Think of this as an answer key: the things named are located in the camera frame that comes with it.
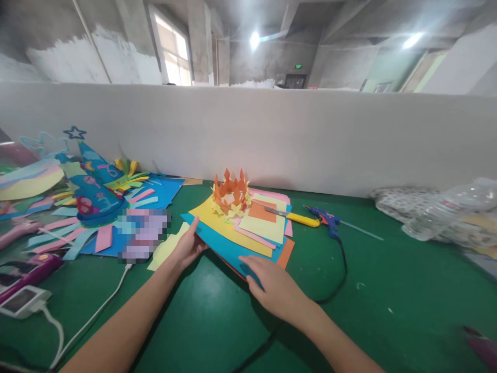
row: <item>window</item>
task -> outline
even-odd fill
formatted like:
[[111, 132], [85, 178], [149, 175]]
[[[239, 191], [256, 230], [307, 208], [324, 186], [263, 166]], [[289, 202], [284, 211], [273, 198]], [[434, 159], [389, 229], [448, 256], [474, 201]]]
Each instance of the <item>window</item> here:
[[152, 6], [150, 7], [150, 17], [152, 18], [157, 52], [162, 63], [164, 82], [176, 85], [192, 85], [186, 36]]

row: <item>green table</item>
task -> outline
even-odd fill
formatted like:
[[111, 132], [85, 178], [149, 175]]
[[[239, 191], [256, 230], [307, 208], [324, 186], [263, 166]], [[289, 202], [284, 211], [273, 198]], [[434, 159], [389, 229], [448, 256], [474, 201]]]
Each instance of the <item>green table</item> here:
[[[183, 187], [173, 204], [171, 233], [185, 213], [203, 202], [211, 182]], [[293, 212], [302, 205], [328, 210], [381, 236], [379, 241], [340, 227], [349, 265], [347, 283], [324, 305], [333, 320], [386, 371], [486, 371], [467, 346], [462, 325], [497, 339], [497, 285], [450, 245], [418, 242], [401, 224], [375, 209], [371, 200], [283, 191]], [[1, 227], [4, 233], [7, 225]], [[27, 238], [0, 253], [17, 255]], [[322, 298], [343, 276], [340, 249], [327, 228], [294, 224], [295, 249], [287, 270], [311, 298]], [[53, 293], [49, 309], [64, 326], [66, 341], [114, 291], [124, 265], [117, 259], [81, 255], [40, 287]], [[152, 272], [136, 265], [114, 300], [79, 339], [67, 361], [139, 288]], [[24, 321], [0, 316], [0, 360], [18, 361], [6, 346], [32, 364], [48, 366], [57, 333], [42, 314]], [[247, 286], [211, 251], [181, 277], [134, 364], [135, 372], [231, 372], [277, 325]], [[267, 354], [247, 371], [330, 371], [317, 349], [286, 325]]]

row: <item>plastic bottle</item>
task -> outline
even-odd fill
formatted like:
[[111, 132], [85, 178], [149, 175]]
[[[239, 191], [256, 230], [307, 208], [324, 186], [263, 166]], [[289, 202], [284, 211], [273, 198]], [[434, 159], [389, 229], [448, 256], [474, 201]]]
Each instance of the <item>plastic bottle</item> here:
[[497, 181], [477, 178], [469, 185], [442, 193], [421, 215], [402, 226], [419, 241], [428, 241], [459, 218], [472, 212], [488, 211], [497, 206]]

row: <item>hand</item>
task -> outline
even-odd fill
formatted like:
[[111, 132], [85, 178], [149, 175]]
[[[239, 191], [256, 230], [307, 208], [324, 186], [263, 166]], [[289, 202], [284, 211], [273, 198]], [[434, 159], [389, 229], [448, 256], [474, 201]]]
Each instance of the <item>hand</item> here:
[[180, 267], [188, 267], [209, 246], [195, 233], [199, 218], [195, 217], [190, 228], [181, 236], [171, 256], [175, 257]]
[[293, 278], [283, 268], [260, 256], [240, 256], [239, 259], [257, 275], [264, 290], [247, 276], [250, 292], [276, 317], [297, 326], [315, 304], [300, 290]]

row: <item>party hat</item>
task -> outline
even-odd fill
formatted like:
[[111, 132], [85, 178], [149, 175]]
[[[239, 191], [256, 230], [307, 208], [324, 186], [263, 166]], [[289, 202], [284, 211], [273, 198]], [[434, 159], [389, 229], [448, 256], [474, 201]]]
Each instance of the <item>party hat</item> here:
[[128, 207], [128, 202], [111, 189], [88, 175], [79, 162], [61, 160], [60, 167], [68, 179], [78, 206], [78, 219], [85, 227], [106, 225], [117, 219]]
[[109, 164], [83, 141], [78, 141], [78, 145], [83, 158], [84, 169], [89, 175], [101, 181], [104, 186], [116, 189], [128, 181], [128, 178], [121, 170]]

